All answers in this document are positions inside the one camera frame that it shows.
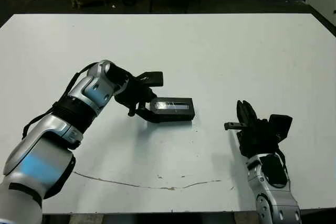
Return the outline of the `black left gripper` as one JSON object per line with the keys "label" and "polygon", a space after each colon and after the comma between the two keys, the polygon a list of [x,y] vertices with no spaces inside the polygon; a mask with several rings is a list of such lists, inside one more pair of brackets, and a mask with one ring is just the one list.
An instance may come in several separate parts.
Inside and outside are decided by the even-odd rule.
{"label": "black left gripper", "polygon": [[115,95],[114,99],[117,103],[128,108],[128,116],[138,115],[148,122],[160,123],[159,116],[145,107],[146,103],[150,103],[156,97],[157,95],[151,88],[132,78],[129,79],[126,88]]}

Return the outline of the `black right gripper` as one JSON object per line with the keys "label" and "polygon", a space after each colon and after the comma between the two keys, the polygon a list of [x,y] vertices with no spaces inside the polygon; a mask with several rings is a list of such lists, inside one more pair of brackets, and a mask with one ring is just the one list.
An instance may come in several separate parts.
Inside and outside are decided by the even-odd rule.
{"label": "black right gripper", "polygon": [[258,119],[255,110],[246,100],[238,100],[236,105],[239,123],[227,122],[225,130],[236,133],[242,156],[251,158],[257,154],[275,153],[281,142],[280,134],[266,119]]}

